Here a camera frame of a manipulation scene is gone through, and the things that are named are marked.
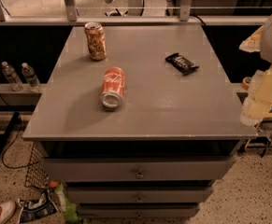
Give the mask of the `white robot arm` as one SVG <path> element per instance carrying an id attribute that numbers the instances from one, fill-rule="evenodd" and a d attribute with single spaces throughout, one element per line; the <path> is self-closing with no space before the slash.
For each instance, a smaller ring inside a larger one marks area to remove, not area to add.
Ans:
<path id="1" fill-rule="evenodd" d="M 247 52 L 259 52 L 263 60 L 271 63 L 264 72 L 255 72 L 248 87 L 248 97 L 242 106 L 240 121 L 247 126 L 254 126 L 265 118 L 272 118 L 272 15 L 239 48 Z"/>

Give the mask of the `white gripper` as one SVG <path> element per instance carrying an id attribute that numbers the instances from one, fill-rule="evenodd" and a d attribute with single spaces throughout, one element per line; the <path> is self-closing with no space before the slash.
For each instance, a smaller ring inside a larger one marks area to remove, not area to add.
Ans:
<path id="1" fill-rule="evenodd" d="M 263 30 L 263 26 L 259 27 L 241 42 L 239 49 L 259 52 Z M 240 121 L 247 126 L 254 126 L 263 119 L 272 119 L 272 65 L 265 72 L 257 70 L 252 77 L 240 115 Z"/>

